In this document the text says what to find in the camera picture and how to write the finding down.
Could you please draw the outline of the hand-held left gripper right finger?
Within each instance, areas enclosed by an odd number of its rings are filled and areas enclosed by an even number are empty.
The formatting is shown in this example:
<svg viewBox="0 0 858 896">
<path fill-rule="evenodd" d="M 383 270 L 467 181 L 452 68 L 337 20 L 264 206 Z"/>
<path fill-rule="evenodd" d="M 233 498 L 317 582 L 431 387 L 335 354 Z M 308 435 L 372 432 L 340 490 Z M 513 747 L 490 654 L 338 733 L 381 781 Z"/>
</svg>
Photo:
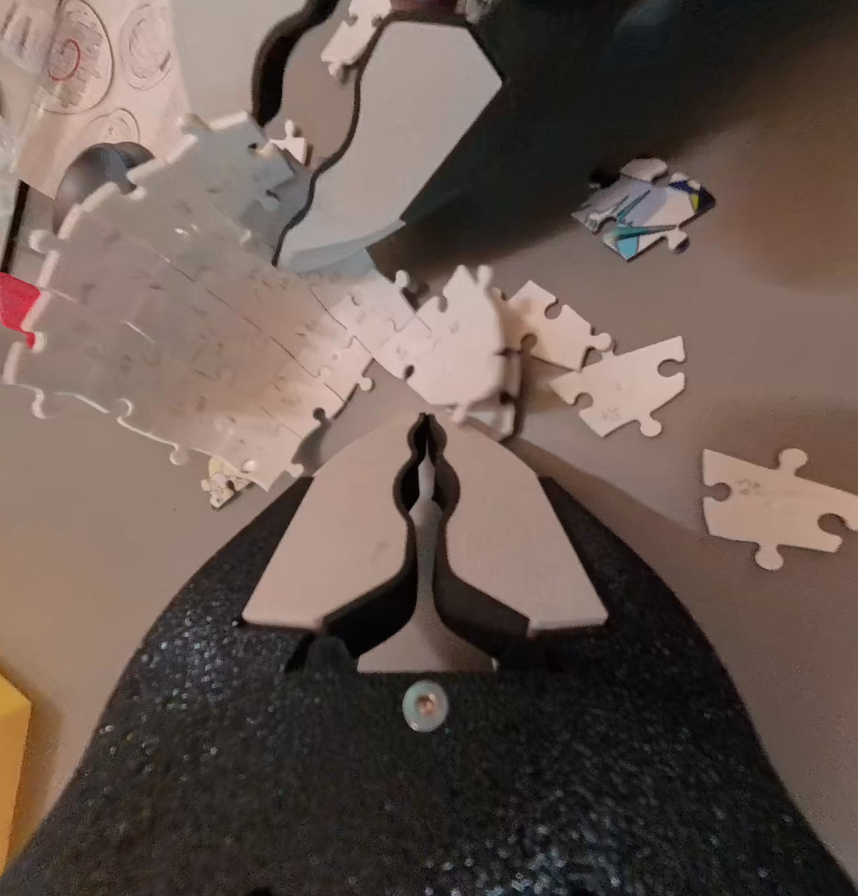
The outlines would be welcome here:
<svg viewBox="0 0 858 896">
<path fill-rule="evenodd" d="M 432 593 L 449 630 L 489 657 L 511 658 L 606 623 L 542 480 L 523 461 L 434 417 L 431 457 L 442 510 Z"/>
</svg>

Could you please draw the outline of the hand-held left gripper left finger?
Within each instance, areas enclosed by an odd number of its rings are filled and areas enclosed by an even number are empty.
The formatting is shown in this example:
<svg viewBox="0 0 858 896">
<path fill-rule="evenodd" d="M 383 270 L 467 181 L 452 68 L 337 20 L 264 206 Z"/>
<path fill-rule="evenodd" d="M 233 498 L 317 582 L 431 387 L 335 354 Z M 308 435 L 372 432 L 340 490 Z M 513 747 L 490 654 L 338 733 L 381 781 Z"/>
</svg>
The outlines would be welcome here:
<svg viewBox="0 0 858 896">
<path fill-rule="evenodd" d="M 340 641 L 387 641 L 411 619 L 427 416 L 372 430 L 327 461 L 304 492 L 243 620 Z"/>
</svg>

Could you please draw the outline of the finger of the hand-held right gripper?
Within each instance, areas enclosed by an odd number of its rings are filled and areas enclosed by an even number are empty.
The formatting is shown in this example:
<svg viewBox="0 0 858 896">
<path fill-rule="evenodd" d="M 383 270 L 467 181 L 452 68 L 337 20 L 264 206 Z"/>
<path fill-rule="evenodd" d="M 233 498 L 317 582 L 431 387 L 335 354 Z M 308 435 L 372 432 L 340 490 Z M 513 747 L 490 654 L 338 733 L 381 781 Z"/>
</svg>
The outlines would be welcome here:
<svg viewBox="0 0 858 896">
<path fill-rule="evenodd" d="M 352 127 L 314 175 L 278 266 L 339 263 L 404 226 L 405 213 L 502 87 L 457 21 L 386 20 L 356 79 Z"/>
<path fill-rule="evenodd" d="M 266 126 L 282 106 L 284 79 L 296 44 L 311 29 L 323 24 L 337 1 L 270 2 L 271 27 L 256 54 L 251 76 L 251 116 Z"/>
</svg>

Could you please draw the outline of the colourful printed puzzle piece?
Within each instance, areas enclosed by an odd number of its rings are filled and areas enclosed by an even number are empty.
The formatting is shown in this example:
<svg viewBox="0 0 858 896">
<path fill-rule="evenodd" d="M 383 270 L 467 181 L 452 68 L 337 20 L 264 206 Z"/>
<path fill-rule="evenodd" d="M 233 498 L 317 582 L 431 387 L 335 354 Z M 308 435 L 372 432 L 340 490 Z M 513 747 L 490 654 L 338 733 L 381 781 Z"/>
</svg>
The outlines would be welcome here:
<svg viewBox="0 0 858 896">
<path fill-rule="evenodd" d="M 636 159 L 613 184 L 599 186 L 572 218 L 622 260 L 630 262 L 664 243 L 684 251 L 685 225 L 714 209 L 714 195 L 699 181 L 655 158 Z"/>
</svg>

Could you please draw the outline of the scatter of white pieces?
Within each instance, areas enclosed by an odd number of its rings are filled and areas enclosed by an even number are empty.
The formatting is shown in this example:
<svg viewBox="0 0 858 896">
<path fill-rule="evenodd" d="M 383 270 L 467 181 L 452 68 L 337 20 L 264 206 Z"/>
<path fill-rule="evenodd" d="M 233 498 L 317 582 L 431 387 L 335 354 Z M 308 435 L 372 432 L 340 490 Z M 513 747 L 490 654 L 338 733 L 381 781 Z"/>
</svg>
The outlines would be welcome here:
<svg viewBox="0 0 858 896">
<path fill-rule="evenodd" d="M 436 213 L 339 263 L 280 269 L 332 311 L 400 272 L 418 309 L 457 266 L 489 265 L 519 367 L 502 442 L 779 570 L 786 551 L 835 553 L 858 532 L 858 2 L 681 3 L 670 36 L 636 43 L 600 84 L 538 205 Z M 448 6 L 363 6 L 335 25 L 322 65 L 351 86 L 351 120 L 311 182 L 352 127 L 379 28 L 469 26 Z M 645 158 L 716 205 L 685 225 L 684 251 L 658 243 L 626 262 L 571 215 Z M 394 418 L 499 442 L 479 409 L 456 423 L 370 358 Z"/>
</svg>

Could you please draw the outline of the bowl-shaped assembled puzzle section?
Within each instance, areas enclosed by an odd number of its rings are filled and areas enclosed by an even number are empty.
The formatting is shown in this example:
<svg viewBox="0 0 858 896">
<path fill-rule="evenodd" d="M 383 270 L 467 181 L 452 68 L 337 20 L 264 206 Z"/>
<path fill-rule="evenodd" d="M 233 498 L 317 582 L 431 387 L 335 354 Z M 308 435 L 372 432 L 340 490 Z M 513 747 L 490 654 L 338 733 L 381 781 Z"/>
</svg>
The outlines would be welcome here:
<svg viewBox="0 0 858 896">
<path fill-rule="evenodd" d="M 99 187 L 58 232 L 34 231 L 41 296 L 2 381 L 39 419 L 68 398 L 270 488 L 299 476 L 301 444 L 373 381 L 371 358 L 253 234 L 294 171 L 240 112 L 188 117 L 165 161 Z"/>
</svg>

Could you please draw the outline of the yellow printed puzzle piece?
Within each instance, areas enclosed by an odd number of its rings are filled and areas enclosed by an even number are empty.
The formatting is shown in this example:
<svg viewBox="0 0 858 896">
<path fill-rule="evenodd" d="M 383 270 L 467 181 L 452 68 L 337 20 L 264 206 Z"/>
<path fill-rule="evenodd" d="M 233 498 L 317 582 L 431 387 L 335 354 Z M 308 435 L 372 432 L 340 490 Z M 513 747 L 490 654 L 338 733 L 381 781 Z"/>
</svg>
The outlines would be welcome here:
<svg viewBox="0 0 858 896">
<path fill-rule="evenodd" d="M 233 502 L 244 490 L 253 485 L 247 476 L 218 457 L 209 458 L 207 473 L 199 485 L 209 498 L 209 506 L 215 511 Z"/>
</svg>

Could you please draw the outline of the black round ball stand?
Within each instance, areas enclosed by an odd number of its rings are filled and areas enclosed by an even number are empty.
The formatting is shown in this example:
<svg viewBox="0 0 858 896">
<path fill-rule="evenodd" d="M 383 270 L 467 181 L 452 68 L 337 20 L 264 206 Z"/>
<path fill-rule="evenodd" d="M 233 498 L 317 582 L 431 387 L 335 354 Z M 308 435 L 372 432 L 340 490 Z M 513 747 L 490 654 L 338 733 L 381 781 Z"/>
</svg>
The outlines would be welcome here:
<svg viewBox="0 0 858 896">
<path fill-rule="evenodd" d="M 53 203 L 53 225 L 58 230 L 68 212 L 83 203 L 97 189 L 108 183 L 117 184 L 122 194 L 135 190 L 129 178 L 132 169 L 152 161 L 153 154 L 134 141 L 97 143 L 82 151 L 70 163 L 56 190 Z"/>
</svg>

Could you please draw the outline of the white instruction leaflet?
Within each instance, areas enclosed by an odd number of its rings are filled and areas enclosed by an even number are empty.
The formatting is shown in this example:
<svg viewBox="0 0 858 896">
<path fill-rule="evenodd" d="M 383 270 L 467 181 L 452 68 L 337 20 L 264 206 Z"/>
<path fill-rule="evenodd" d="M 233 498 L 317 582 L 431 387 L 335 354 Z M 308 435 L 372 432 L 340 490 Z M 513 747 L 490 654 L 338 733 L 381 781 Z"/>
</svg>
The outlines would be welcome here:
<svg viewBox="0 0 858 896">
<path fill-rule="evenodd" d="M 67 1 L 55 8 L 20 179 L 54 197 L 67 167 L 99 144 L 163 158 L 188 109 L 169 2 Z"/>
</svg>

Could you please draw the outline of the small red plastic object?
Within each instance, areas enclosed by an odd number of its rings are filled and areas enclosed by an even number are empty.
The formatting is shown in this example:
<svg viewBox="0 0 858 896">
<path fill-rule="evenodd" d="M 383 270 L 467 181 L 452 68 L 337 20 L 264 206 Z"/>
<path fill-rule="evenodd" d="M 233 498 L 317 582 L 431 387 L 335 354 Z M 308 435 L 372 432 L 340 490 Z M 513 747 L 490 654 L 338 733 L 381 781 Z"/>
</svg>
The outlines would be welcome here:
<svg viewBox="0 0 858 896">
<path fill-rule="evenodd" d="M 0 272 L 0 325 L 19 333 L 31 350 L 35 346 L 35 333 L 25 328 L 24 321 L 40 296 L 35 285 Z"/>
</svg>

